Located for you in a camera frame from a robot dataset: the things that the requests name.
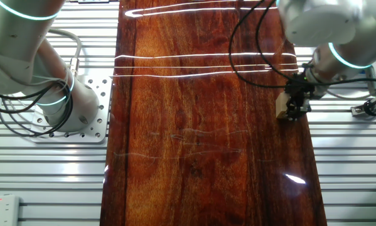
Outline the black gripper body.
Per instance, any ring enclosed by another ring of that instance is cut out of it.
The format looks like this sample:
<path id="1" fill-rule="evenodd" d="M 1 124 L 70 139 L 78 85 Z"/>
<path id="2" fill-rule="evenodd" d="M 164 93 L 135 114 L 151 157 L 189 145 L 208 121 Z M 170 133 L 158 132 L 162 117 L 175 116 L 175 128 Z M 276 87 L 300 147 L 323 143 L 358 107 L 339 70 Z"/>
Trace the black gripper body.
<path id="1" fill-rule="evenodd" d="M 295 77 L 286 82 L 285 93 L 291 96 L 310 95 L 314 86 L 309 84 L 306 77 Z"/>

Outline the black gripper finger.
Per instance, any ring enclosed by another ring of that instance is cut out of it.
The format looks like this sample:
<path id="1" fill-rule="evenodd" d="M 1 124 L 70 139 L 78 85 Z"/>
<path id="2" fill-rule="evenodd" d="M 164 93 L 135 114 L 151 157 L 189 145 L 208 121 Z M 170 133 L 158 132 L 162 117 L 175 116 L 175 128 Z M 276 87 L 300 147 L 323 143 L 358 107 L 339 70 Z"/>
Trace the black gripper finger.
<path id="1" fill-rule="evenodd" d="M 284 117 L 288 119 L 289 121 L 296 121 L 302 118 L 303 116 L 305 116 L 310 111 L 311 111 L 311 107 L 309 105 L 300 106 L 300 107 L 295 106 L 295 105 L 290 105 L 287 108 L 287 111 Z"/>
<path id="2" fill-rule="evenodd" d="M 307 107 L 309 105 L 309 99 L 303 95 L 288 95 L 286 102 L 287 107 Z"/>

